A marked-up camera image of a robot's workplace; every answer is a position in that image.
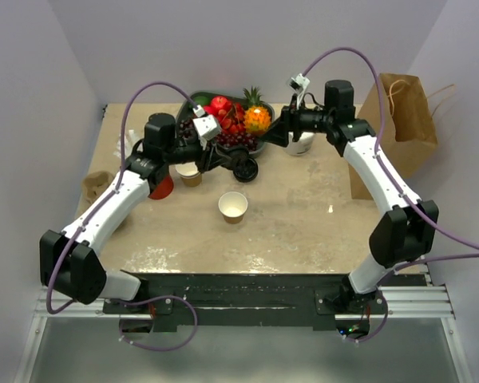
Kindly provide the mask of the brown paper coffee cup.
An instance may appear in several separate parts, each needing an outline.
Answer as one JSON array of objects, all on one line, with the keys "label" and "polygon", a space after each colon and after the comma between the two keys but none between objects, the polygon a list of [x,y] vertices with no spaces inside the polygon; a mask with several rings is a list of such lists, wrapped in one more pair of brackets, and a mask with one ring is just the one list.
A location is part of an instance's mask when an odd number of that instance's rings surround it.
[{"label": "brown paper coffee cup", "polygon": [[219,198],[218,208],[226,223],[237,224],[243,220],[248,201],[242,193],[229,191]]}]

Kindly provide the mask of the black coffee cup lid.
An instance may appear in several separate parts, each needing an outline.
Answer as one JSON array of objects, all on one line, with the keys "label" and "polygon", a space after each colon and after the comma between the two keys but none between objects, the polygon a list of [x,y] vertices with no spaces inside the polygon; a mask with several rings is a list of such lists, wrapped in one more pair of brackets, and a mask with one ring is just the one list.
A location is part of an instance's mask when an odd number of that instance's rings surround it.
[{"label": "black coffee cup lid", "polygon": [[242,169],[258,168],[258,164],[247,153],[241,152],[235,154],[232,160],[232,168],[239,172]]}]

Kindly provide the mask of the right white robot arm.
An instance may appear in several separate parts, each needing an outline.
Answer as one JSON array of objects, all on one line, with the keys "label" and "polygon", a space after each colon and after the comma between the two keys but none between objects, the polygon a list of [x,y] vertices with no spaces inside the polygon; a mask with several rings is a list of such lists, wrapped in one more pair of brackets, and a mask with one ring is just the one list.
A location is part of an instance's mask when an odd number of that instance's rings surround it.
[{"label": "right white robot arm", "polygon": [[422,200],[403,182],[376,145],[372,127],[356,118],[354,88],[349,81],[328,81],[324,104],[314,109],[303,102],[308,83],[303,75],[289,80],[294,92],[291,102],[261,139],[286,147],[305,132],[325,134],[358,173],[376,203],[381,219],[369,237],[370,253],[342,279],[337,295],[328,301],[338,312],[356,314],[374,298],[380,281],[397,265],[430,252],[438,207],[433,201]]}]

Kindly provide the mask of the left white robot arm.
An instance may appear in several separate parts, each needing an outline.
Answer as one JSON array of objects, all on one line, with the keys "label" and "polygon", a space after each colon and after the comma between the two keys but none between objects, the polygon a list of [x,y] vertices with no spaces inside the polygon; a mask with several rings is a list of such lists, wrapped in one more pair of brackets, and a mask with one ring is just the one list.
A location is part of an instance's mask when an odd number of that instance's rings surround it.
[{"label": "left white robot arm", "polygon": [[176,164],[193,163],[199,173],[223,167],[233,172],[247,163],[248,151],[224,148],[211,115],[194,119],[195,139],[187,143],[174,116],[152,114],[144,127],[142,149],[121,161],[121,170],[103,194],[61,231],[48,230],[40,239],[40,272],[48,294],[59,292],[72,302],[90,304],[99,298],[121,300],[132,313],[144,311],[149,293],[138,277],[106,271],[99,254],[133,208],[146,200]]}]

